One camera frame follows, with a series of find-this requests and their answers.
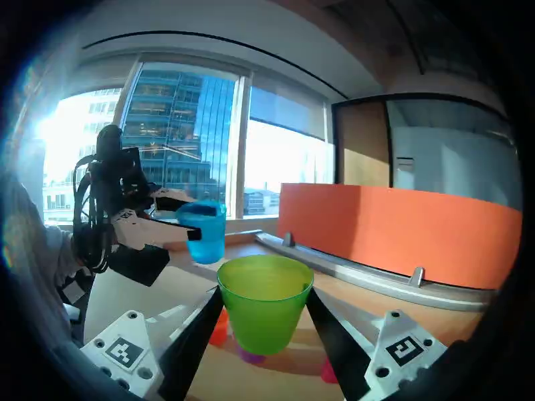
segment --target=skyscraper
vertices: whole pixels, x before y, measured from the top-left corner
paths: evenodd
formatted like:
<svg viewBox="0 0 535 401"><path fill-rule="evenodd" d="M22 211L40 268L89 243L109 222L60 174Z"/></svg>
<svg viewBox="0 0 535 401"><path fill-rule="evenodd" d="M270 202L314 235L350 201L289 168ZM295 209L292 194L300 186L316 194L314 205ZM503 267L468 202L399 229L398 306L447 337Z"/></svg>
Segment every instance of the skyscraper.
<svg viewBox="0 0 535 401"><path fill-rule="evenodd" d="M225 202L234 85L190 72L141 71L122 145L139 147L149 181Z"/></svg>

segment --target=black cable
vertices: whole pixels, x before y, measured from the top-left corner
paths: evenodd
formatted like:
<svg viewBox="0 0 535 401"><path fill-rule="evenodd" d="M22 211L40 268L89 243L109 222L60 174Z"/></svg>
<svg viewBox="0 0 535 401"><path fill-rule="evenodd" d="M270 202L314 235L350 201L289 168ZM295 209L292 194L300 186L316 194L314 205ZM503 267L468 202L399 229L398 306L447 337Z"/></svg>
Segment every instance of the black cable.
<svg viewBox="0 0 535 401"><path fill-rule="evenodd" d="M76 172L78 169L95 160L95 155L83 157L76 163L73 171L74 217L73 232L74 246L78 258L93 273L103 273L108 268L108 258L112 250L112 232L108 222L104 222L104 207L95 196L91 185L91 172L85 173L78 188L76 188ZM89 203L89 214L83 211ZM88 222L82 222L82 213L88 217Z"/></svg>

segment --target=table surface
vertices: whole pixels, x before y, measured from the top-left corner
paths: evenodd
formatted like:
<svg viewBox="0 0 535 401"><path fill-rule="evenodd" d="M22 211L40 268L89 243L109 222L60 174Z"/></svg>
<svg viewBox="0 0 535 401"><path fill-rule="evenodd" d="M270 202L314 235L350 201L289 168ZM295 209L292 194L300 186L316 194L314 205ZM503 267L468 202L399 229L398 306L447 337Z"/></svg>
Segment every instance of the table surface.
<svg viewBox="0 0 535 401"><path fill-rule="evenodd" d="M253 235L227 241L225 259L274 252L254 242ZM200 266L187 251L171 253L171 261L151 287L135 283L111 270L97 275L86 313L84 342L130 309L145 318L180 304L193 303L212 288L222 262ZM481 313L449 311L401 301L314 272L314 286L378 316L401 309L445 345L467 339ZM187 400L337 400L344 399L337 384L326 384L321 370L326 353L308 311L303 311L290 345L262 364L251 365L237 355L229 337L221 348L208 345L191 384Z"/></svg>

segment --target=orange partition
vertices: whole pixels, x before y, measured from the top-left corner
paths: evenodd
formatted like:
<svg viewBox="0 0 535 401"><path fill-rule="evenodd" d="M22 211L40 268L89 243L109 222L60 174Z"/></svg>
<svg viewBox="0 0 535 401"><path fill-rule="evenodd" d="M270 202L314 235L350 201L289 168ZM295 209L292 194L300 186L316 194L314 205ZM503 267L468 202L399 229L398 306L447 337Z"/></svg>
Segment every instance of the orange partition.
<svg viewBox="0 0 535 401"><path fill-rule="evenodd" d="M277 234L379 269L497 289L520 242L522 213L454 196L337 184L283 184Z"/></svg>

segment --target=plastic cup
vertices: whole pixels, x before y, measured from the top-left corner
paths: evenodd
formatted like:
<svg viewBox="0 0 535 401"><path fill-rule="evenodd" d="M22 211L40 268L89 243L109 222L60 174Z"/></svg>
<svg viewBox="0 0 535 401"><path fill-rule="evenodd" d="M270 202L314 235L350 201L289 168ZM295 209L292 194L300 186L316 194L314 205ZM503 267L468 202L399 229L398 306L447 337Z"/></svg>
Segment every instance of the plastic cup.
<svg viewBox="0 0 535 401"><path fill-rule="evenodd" d="M239 346L273 355L289 344L314 274L293 259L258 255L224 263L217 281Z"/></svg>
<svg viewBox="0 0 535 401"><path fill-rule="evenodd" d="M334 374L334 370L332 369L332 366L329 362L329 359L325 361L325 364L322 368L322 380L329 384L335 384L338 383L338 379L336 378L336 374Z"/></svg>
<svg viewBox="0 0 535 401"><path fill-rule="evenodd" d="M207 214L207 211L215 212L211 215ZM182 225L201 229L199 241L187 241L189 253L194 261L208 265L223 257L227 220L225 205L209 200L186 203L177 210L177 219Z"/></svg>
<svg viewBox="0 0 535 401"><path fill-rule="evenodd" d="M242 347L239 346L239 344L236 341L236 349L238 351L238 355L241 358L242 361L247 362L248 364L261 364L265 361L266 356L265 355L256 355L251 354L250 352L245 351Z"/></svg>
<svg viewBox="0 0 535 401"><path fill-rule="evenodd" d="M223 310L221 311L221 315L219 315L219 319L217 320L217 323L215 324L215 327L212 331L210 340L208 340L208 342L212 344L213 346L221 347L227 341L228 327L229 327L229 314L223 308Z"/></svg>

